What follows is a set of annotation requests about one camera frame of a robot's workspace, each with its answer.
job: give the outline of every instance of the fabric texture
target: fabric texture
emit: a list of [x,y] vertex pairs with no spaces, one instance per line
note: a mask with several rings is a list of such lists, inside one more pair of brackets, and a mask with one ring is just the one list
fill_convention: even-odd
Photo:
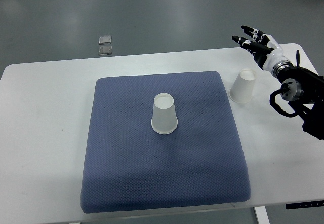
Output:
[[[151,127],[153,100],[174,98],[177,129]],[[101,78],[85,156],[84,213],[246,201],[248,169],[217,72]]]

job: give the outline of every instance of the blue cushion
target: blue cushion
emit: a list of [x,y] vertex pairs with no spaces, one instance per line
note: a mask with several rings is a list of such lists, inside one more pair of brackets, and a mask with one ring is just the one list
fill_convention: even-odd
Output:
[[[174,98],[177,129],[151,127],[153,100]],[[248,169],[217,72],[101,78],[85,156],[84,213],[241,202]]]

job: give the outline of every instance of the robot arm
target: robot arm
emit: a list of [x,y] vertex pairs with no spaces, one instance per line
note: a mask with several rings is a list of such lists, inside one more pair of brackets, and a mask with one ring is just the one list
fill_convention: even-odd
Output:
[[[318,139],[324,139],[324,77],[300,67],[297,50],[297,66],[284,56],[279,43],[270,35],[247,26],[242,26],[246,38],[233,36],[232,39],[253,55],[262,70],[269,71],[282,84],[281,88],[270,95],[270,105],[286,117],[300,116],[304,120],[303,130]],[[288,101],[295,111],[289,114],[275,102],[276,95]],[[309,109],[305,104],[314,104]]]

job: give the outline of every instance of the upside-down cup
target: upside-down cup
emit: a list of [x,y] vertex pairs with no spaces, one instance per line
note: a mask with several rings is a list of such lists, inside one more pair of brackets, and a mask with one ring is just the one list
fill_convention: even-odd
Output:
[[248,103],[252,99],[252,91],[257,73],[249,68],[242,69],[232,88],[229,97],[237,103]]
[[177,128],[178,119],[174,100],[170,94],[160,93],[155,96],[151,125],[159,134],[170,134]]

